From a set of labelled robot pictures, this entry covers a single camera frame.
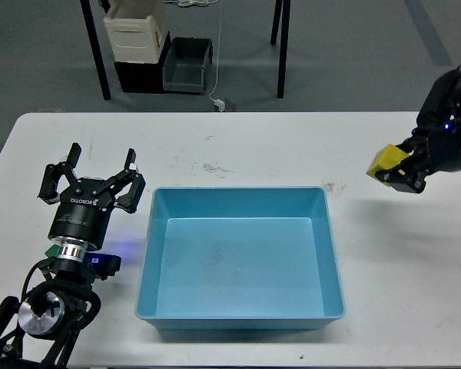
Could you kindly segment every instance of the table surface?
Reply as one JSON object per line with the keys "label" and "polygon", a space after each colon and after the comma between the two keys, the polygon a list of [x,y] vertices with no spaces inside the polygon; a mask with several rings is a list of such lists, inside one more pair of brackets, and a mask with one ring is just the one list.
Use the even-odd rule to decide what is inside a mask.
{"label": "table surface", "polygon": [[[94,290],[96,319],[70,365],[461,366],[461,172],[419,195],[366,176],[416,113],[123,113],[20,117],[0,154],[0,302],[19,296],[51,245],[56,206],[37,198],[46,164],[71,143],[78,177],[107,178],[129,148],[147,186],[136,214],[115,209],[102,252],[121,270]],[[158,187],[323,186],[346,315],[319,331],[157,331],[134,316],[152,191]],[[32,285],[41,281],[35,276]],[[25,358],[49,342],[29,338]]]}

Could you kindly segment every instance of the table leg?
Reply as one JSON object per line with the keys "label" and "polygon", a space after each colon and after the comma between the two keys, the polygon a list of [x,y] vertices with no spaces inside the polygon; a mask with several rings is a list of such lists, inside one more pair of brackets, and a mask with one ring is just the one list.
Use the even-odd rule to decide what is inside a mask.
{"label": "table leg", "polygon": [[101,2],[101,6],[104,9],[104,13],[109,12],[109,8],[111,7],[109,5],[109,0],[99,0]]}
{"label": "table leg", "polygon": [[95,67],[98,71],[102,95],[104,96],[105,100],[109,100],[111,98],[111,92],[109,91],[108,77],[106,76],[106,70],[104,69],[104,63],[102,62],[102,54],[101,48],[99,47],[98,35],[95,32],[95,24],[94,18],[92,17],[91,4],[89,3],[89,0],[80,0],[80,4],[82,7],[82,12],[84,13],[85,26],[87,27],[87,33],[91,43]]}
{"label": "table leg", "polygon": [[284,98],[285,69],[287,68],[287,43],[289,38],[289,21],[290,0],[285,0],[282,9],[282,34],[280,37],[280,60],[278,63],[278,98]]}
{"label": "table leg", "polygon": [[278,25],[280,24],[280,12],[282,11],[283,3],[284,3],[284,0],[275,1],[274,23],[271,27],[271,39],[270,39],[270,43],[272,45],[277,44]]}

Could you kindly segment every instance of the plastic bin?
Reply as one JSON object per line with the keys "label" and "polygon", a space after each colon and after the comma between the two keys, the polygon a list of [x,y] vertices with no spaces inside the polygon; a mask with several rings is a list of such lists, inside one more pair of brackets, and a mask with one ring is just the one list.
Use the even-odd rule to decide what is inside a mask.
{"label": "plastic bin", "polygon": [[158,329],[319,329],[343,316],[322,188],[159,188],[136,315]]}
{"label": "plastic bin", "polygon": [[212,52],[209,38],[174,38],[163,67],[164,90],[203,94]]}
{"label": "plastic bin", "polygon": [[115,61],[159,61],[167,36],[163,0],[115,0],[104,26]]}

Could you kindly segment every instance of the blue bin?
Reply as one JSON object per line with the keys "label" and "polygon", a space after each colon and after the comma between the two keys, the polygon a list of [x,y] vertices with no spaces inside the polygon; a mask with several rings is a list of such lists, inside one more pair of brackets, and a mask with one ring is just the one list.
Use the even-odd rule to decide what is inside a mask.
{"label": "blue bin", "polygon": [[324,190],[155,190],[135,310],[157,329],[319,329],[341,318]]}

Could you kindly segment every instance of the white box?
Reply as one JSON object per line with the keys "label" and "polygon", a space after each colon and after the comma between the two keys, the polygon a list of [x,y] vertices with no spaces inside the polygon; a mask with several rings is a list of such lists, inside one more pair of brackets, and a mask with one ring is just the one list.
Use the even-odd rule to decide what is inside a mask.
{"label": "white box", "polygon": [[163,0],[115,0],[104,18],[117,62],[156,64],[167,37]]}

